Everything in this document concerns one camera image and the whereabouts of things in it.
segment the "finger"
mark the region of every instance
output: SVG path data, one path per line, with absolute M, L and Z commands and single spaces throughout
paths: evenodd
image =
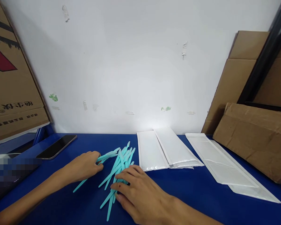
M 101 164 L 99 164 L 99 165 L 97 165 L 97 172 L 102 171 L 102 170 L 103 170 L 103 168 L 104 168 L 104 166 L 103 166 L 103 164 L 102 164 L 102 163 L 101 163 Z
M 122 173 L 124 173 L 124 172 L 127 172 L 127 173 L 129 173 L 129 174 L 131 174 L 131 175 L 133 175 L 135 177 L 139 177 L 140 176 L 140 174 L 133 167 L 128 167 L 128 168 L 124 169 L 122 171 Z
M 146 174 L 138 165 L 131 165 L 130 167 L 134 168 L 140 174 Z
M 126 210 L 127 213 L 133 218 L 133 220 L 137 220 L 137 217 L 139 216 L 138 210 L 135 208 L 135 206 L 126 198 L 126 196 L 122 194 L 116 194 L 116 199 L 119 203 L 121 203 L 124 210 Z
M 101 156 L 100 152 L 93 151 L 92 153 L 93 153 L 93 155 L 96 156 L 96 159 L 98 159 Z
M 127 181 L 128 183 L 133 183 L 135 181 L 136 177 L 132 176 L 131 174 L 127 172 L 121 172 L 115 176 L 117 179 L 123 179 Z
M 130 197 L 130 187 L 124 183 L 113 183 L 110 188 L 123 193 L 127 197 Z

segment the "phone screen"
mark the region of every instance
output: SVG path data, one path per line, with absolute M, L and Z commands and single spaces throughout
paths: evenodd
M 77 135 L 65 135 L 53 145 L 48 147 L 45 151 L 37 156 L 37 158 L 50 159 L 63 150 L 69 143 L 76 139 Z

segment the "blurred object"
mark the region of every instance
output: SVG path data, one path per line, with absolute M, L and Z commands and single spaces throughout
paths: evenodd
M 18 154 L 0 154 L 0 199 L 42 163 L 41 159 L 18 159 Z

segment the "cardboard sheet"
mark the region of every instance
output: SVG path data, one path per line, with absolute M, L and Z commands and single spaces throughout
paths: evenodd
M 281 184 L 281 112 L 228 103 L 213 139 Z

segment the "hand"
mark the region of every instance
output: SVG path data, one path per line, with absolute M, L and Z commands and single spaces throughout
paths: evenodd
M 186 205 L 178 198 L 164 192 L 139 166 L 132 165 L 116 175 L 130 183 L 114 183 L 111 189 L 136 224 L 220 224 L 216 220 Z
M 103 164 L 96 164 L 100 156 L 101 154 L 96 151 L 83 153 L 57 171 L 57 173 L 66 179 L 65 185 L 85 180 L 103 170 Z
M 111 189 L 122 193 L 116 199 L 136 224 L 165 224 L 172 211 L 173 196 L 164 192 L 137 165 L 124 169 L 116 178 L 130 183 L 130 186 L 114 183 Z

